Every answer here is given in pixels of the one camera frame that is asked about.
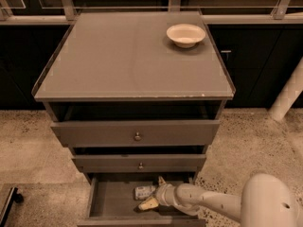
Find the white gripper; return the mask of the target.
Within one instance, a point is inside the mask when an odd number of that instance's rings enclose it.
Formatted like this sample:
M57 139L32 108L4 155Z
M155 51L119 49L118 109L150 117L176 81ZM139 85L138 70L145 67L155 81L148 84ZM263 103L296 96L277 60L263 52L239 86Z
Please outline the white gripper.
M150 196L142 201L138 208L141 211L147 211L154 209L160 205L175 206L177 201L175 199L175 186L170 183L166 183L162 176L158 176L158 185L155 192L155 197Z

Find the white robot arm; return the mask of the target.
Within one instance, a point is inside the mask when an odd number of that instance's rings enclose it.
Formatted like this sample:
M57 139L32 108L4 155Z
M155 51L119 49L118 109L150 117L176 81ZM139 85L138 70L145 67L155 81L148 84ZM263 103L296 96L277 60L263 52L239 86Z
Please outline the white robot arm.
M238 222L241 227L303 227L303 208L280 179L259 173L244 185L240 196L208 191L191 183L173 185L158 179L157 186L139 186L134 197L138 209L172 206L196 216L206 207Z

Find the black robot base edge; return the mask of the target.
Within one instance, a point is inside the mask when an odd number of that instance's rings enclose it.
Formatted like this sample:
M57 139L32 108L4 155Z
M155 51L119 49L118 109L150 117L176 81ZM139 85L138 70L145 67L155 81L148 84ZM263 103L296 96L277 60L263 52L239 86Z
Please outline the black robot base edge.
M18 188L12 187L9 190L8 196L0 213L0 227L5 227L12 205L14 203L22 203L23 201L24 197L18 192Z

